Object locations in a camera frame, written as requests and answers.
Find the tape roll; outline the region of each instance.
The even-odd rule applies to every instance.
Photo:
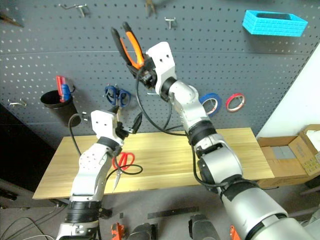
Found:
[[[199,99],[200,103],[202,104],[202,106],[204,106],[205,103],[207,102],[212,102],[214,101],[215,104],[212,103],[212,109],[210,111],[206,111],[206,114],[211,117],[213,115],[215,115],[219,109],[221,108],[221,105],[222,105],[222,99],[221,97],[212,92],[212,93],[208,93],[204,96],[202,96],[200,99]]]
[[[234,108],[230,108],[229,107],[229,104],[231,103],[231,101],[235,98],[242,98],[242,101],[240,102],[240,104]],[[225,102],[225,107],[226,107],[226,110],[230,113],[234,113],[234,112],[237,112],[239,111],[240,109],[242,109],[244,107],[246,103],[246,98],[245,98],[245,95],[243,95],[242,93],[238,92],[238,93],[234,93],[232,94]]]

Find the wooden tabletop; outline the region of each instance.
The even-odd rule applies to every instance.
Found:
[[[217,132],[224,136],[238,155],[246,179],[274,178],[251,128],[217,129]],[[76,136],[75,139],[82,153],[97,142],[96,136]],[[122,151],[134,153],[134,163],[141,165],[143,172],[139,175],[122,174],[115,193],[198,184],[193,176],[191,147],[185,136],[162,132],[138,133],[125,139]],[[73,180],[78,172],[78,161],[79,156],[71,137],[64,137],[33,199],[69,197]],[[105,194],[112,192],[115,177],[116,174],[113,174],[106,183]]]

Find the blue scissors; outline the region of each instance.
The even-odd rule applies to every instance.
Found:
[[[108,85],[104,88],[106,99],[113,106],[119,105],[121,108],[127,106],[131,100],[131,93],[119,88],[117,85]]]

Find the gray pegboard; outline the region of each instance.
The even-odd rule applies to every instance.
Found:
[[[212,121],[216,128],[251,127],[255,134],[288,91],[319,42],[320,5],[300,0],[193,0],[156,1],[157,16],[146,17],[144,0],[90,1],[90,15],[80,17],[76,9],[61,4],[83,4],[79,0],[2,0],[1,11],[24,25],[0,25],[1,103],[23,97],[28,106],[10,111],[36,134],[56,147],[68,130],[44,108],[43,93],[56,88],[55,76],[63,75],[76,86],[75,106],[90,113],[108,109],[102,97],[106,84],[118,84],[134,93],[135,81],[113,42],[110,27],[119,29],[128,21],[145,51],[168,41],[179,79],[195,86],[200,96],[215,92],[223,103],[242,92],[246,106],[228,113],[223,106]],[[246,9],[294,13],[307,20],[302,37],[250,35],[243,27]],[[176,28],[168,29],[164,17],[176,17]],[[168,106],[158,96],[141,98],[155,122],[163,125]],[[121,112],[131,125],[139,108],[135,99]],[[170,126],[179,124],[174,112]],[[146,120],[141,132],[157,131]],[[90,124],[81,124],[77,135],[93,134]]]

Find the wire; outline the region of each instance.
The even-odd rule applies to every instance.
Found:
[[[191,146],[191,149],[192,149],[192,159],[193,159],[193,175],[195,177],[195,180],[197,180],[198,183],[200,183],[208,188],[223,188],[226,185],[234,185],[234,184],[239,184],[239,183],[248,183],[248,184],[252,184],[252,185],[259,188],[259,185],[256,182],[251,181],[251,180],[247,180],[247,179],[240,179],[240,180],[235,180],[235,181],[231,181],[231,182],[226,181],[226,182],[221,182],[221,183],[217,183],[217,184],[211,184],[211,183],[207,183],[205,181],[202,181],[197,175],[195,150],[192,146]]]
[[[178,126],[169,127],[169,128],[167,128],[166,130],[167,130],[167,131],[170,131],[170,130],[172,130],[172,129],[182,128],[182,127],[183,127],[183,125],[178,125]]]
[[[271,187],[271,188],[261,188],[262,190],[273,190],[273,189],[278,189],[279,186],[276,186],[276,187]]]
[[[148,116],[146,110],[144,109],[144,107],[142,106],[141,104],[141,101],[140,101],[140,97],[139,97],[139,77],[142,73],[142,71],[144,70],[144,67],[141,67],[139,69],[139,71],[137,72],[136,76],[135,76],[135,79],[136,79],[136,84],[135,84],[135,96],[136,96],[136,100],[138,102],[138,105],[143,113],[143,115],[145,116],[145,118],[155,127],[157,128],[158,130],[160,130],[161,132],[164,132],[166,134],[170,134],[170,135],[175,135],[175,136],[186,136],[186,134],[184,133],[175,133],[175,132],[170,132],[168,130],[165,130],[163,128],[161,128],[160,126],[158,126],[154,121],[152,121],[152,119]]]
[[[29,221],[31,221],[31,224],[38,229],[38,231],[42,234],[45,235],[44,232],[40,229],[40,227],[38,227],[38,225],[35,223],[35,221],[33,221],[30,217],[27,216],[23,216],[18,218],[17,220],[13,221],[7,228],[6,230],[2,233],[2,235],[0,236],[0,240],[3,239],[3,237],[5,236],[5,234],[7,233],[7,231],[18,221],[20,221],[21,219],[28,219]]]
[[[167,126],[168,126],[168,124],[169,124],[169,122],[170,122],[170,119],[171,119],[171,114],[172,114],[171,102],[168,101],[168,104],[169,104],[169,115],[168,115],[168,118],[167,118],[167,120],[166,120],[166,122],[165,122],[165,124],[164,124],[164,126],[163,126],[163,129],[166,129],[166,128],[167,128]]]
[[[98,239],[102,240],[101,231],[100,231],[100,222],[98,222],[97,232],[98,232]]]
[[[60,211],[57,211],[55,214],[53,214],[52,216],[50,216],[50,217],[47,218],[46,220],[43,220],[43,221],[41,221],[41,222],[38,222],[38,221],[40,221],[41,219],[44,219],[44,218],[47,217],[48,215],[50,215],[50,214],[52,214],[53,212],[55,212],[55,211],[57,210],[57,208],[55,208],[53,211],[51,211],[51,212],[47,213],[46,215],[38,218],[38,219],[35,220],[34,222],[37,223],[38,225],[43,224],[43,223],[45,223],[46,221],[49,221],[50,219],[52,219],[54,216],[60,214],[65,208],[66,208],[66,206],[62,207]],[[16,238],[17,236],[19,236],[19,235],[23,234],[24,232],[30,230],[31,228],[28,228],[28,227],[31,226],[31,225],[32,225],[32,223],[30,223],[29,225],[21,228],[20,230],[16,231],[16,232],[13,233],[12,235],[8,236],[5,240],[9,240],[9,239],[11,239],[11,238]]]
[[[74,133],[72,132],[71,124],[72,124],[72,121],[75,119],[75,117],[80,117],[80,116],[81,115],[79,113],[75,113],[69,118],[69,122],[68,122],[68,128],[69,128],[69,132],[70,132],[70,135],[71,135],[71,138],[72,138],[72,142],[73,142],[73,144],[75,146],[75,149],[78,152],[79,156],[81,156],[81,152],[80,152],[80,149],[79,149],[78,144],[76,142]]]
[[[140,174],[140,173],[143,171],[143,167],[140,166],[140,165],[138,165],[138,164],[127,164],[127,165],[119,166],[119,168],[114,169],[112,172],[110,172],[110,173],[108,174],[108,176],[106,176],[105,181],[107,182],[108,179],[111,177],[111,175],[112,175],[113,173],[115,173],[116,171],[118,171],[118,169],[125,168],[125,167],[138,167],[138,168],[140,168],[140,171],[133,172],[133,174],[130,173],[130,172],[126,172],[126,171],[125,171],[124,174],[137,175],[137,174]]]
[[[202,184],[202,185],[204,185],[204,186],[206,186],[208,188],[220,188],[220,187],[224,187],[224,186],[229,184],[228,182],[222,182],[222,183],[218,183],[218,184],[211,184],[211,183],[207,183],[205,181],[202,181],[197,175],[195,150],[194,150],[194,148],[192,146],[191,146],[191,149],[192,149],[192,160],[193,160],[193,175],[195,177],[195,180],[198,183],[200,183],[200,184]]]
[[[47,237],[49,237],[49,238],[51,238],[51,240],[55,240],[52,236],[47,235],[47,234],[31,236],[31,237],[24,238],[22,240],[28,240],[28,239],[33,239],[33,238],[37,238],[37,237],[45,237],[46,239],[47,239]]]

